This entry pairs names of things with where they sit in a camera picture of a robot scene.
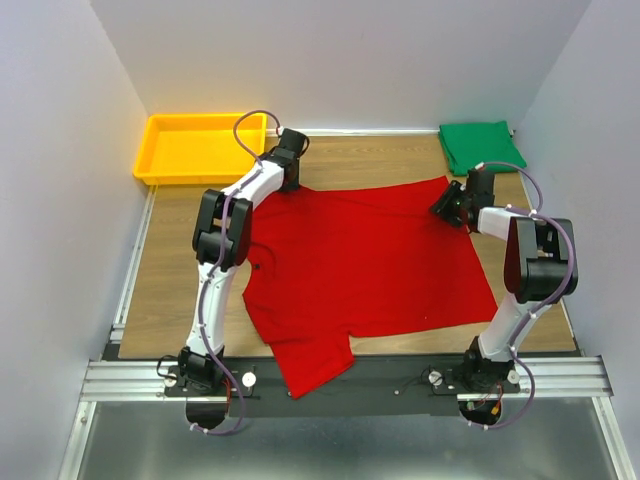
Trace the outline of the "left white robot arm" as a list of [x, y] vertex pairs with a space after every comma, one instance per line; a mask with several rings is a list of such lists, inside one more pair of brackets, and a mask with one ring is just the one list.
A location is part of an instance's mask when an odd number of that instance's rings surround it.
[[201, 395], [214, 393], [228, 377], [222, 363], [224, 317], [235, 273], [248, 256], [255, 209], [273, 193], [299, 188], [300, 159], [309, 138], [283, 128], [275, 147], [232, 185], [201, 198], [192, 248], [198, 263], [198, 293], [185, 346], [177, 357], [177, 384]]

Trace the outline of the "red t shirt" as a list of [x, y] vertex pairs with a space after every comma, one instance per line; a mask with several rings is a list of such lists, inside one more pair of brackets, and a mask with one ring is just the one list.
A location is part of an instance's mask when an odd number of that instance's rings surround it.
[[489, 321], [497, 304], [469, 234], [431, 212], [444, 177], [275, 193], [253, 216], [243, 299], [291, 395], [348, 370], [352, 338]]

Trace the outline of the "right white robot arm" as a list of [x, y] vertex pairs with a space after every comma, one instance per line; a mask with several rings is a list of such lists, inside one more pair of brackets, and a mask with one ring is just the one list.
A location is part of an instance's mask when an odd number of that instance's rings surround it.
[[495, 204], [495, 173], [481, 163], [464, 184], [453, 180], [430, 211], [453, 227], [506, 242], [503, 281], [507, 291], [489, 326], [475, 337], [462, 363], [433, 370], [429, 381], [447, 394], [490, 392], [509, 380], [524, 338], [552, 305], [572, 294], [578, 265], [572, 222], [538, 208]]

